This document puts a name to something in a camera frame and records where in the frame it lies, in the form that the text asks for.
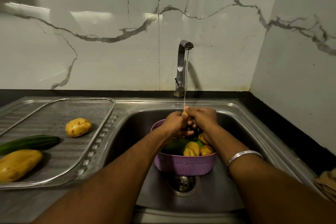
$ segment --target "person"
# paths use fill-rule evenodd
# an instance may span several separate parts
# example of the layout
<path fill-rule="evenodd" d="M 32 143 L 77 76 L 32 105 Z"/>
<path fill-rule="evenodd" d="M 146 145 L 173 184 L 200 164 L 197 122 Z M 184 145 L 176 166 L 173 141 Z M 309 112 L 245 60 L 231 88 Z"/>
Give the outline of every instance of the person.
<path fill-rule="evenodd" d="M 200 127 L 205 139 L 227 163 L 249 150 L 220 127 L 216 111 L 187 108 L 168 115 L 157 129 L 142 138 L 113 162 L 60 198 L 33 224 L 130 223 L 142 184 L 158 150 L 187 124 Z M 336 223 L 336 207 L 313 190 L 256 154 L 242 155 L 229 165 L 241 199 L 253 223 Z"/>

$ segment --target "drain strainer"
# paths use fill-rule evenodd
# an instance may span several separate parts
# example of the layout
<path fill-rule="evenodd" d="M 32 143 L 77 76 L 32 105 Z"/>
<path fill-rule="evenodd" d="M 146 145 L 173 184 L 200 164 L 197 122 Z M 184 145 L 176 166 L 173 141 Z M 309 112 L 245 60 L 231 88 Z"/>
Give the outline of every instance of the drain strainer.
<path fill-rule="evenodd" d="M 199 176 L 170 175 L 167 182 L 176 195 L 186 197 L 196 191 L 199 179 Z"/>

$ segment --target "hand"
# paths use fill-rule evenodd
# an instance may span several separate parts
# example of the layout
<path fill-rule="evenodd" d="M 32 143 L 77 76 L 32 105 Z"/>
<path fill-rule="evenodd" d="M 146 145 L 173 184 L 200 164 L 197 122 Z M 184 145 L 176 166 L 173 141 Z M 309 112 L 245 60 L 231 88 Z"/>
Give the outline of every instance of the hand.
<path fill-rule="evenodd" d="M 165 122 L 159 127 L 161 129 L 165 129 L 171 136 L 190 136 L 194 132 L 193 131 L 183 131 L 182 129 L 185 128 L 188 124 L 188 121 L 191 120 L 190 116 L 181 115 L 182 112 L 176 111 L 172 112 L 170 115 L 167 116 Z"/>
<path fill-rule="evenodd" d="M 207 131 L 211 129 L 213 125 L 218 125 L 216 110 L 203 107 L 189 108 L 186 106 L 185 111 L 189 116 L 195 118 L 195 120 L 188 121 L 188 124 L 193 124 L 193 128 L 199 126 L 203 130 L 205 140 L 209 141 Z"/>

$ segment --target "purple basket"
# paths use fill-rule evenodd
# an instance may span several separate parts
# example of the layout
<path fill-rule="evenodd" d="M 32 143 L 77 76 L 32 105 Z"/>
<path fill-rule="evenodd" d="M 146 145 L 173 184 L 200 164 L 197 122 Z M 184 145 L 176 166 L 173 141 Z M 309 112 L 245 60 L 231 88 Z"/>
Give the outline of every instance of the purple basket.
<path fill-rule="evenodd" d="M 161 126 L 164 120 L 159 120 L 150 131 Z M 161 172 L 182 176 L 205 175 L 210 172 L 216 160 L 216 153 L 208 156 L 186 157 L 158 152 L 154 164 Z"/>

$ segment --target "marble wall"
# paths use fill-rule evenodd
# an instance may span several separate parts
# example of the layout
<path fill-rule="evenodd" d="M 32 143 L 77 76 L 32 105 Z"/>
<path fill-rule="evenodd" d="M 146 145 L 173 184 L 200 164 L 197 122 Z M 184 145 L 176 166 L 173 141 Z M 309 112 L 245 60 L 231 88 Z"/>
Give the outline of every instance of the marble wall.
<path fill-rule="evenodd" d="M 274 0 L 0 0 L 0 88 L 249 90 Z"/>
<path fill-rule="evenodd" d="M 251 92 L 336 154 L 335 0 L 275 0 Z"/>

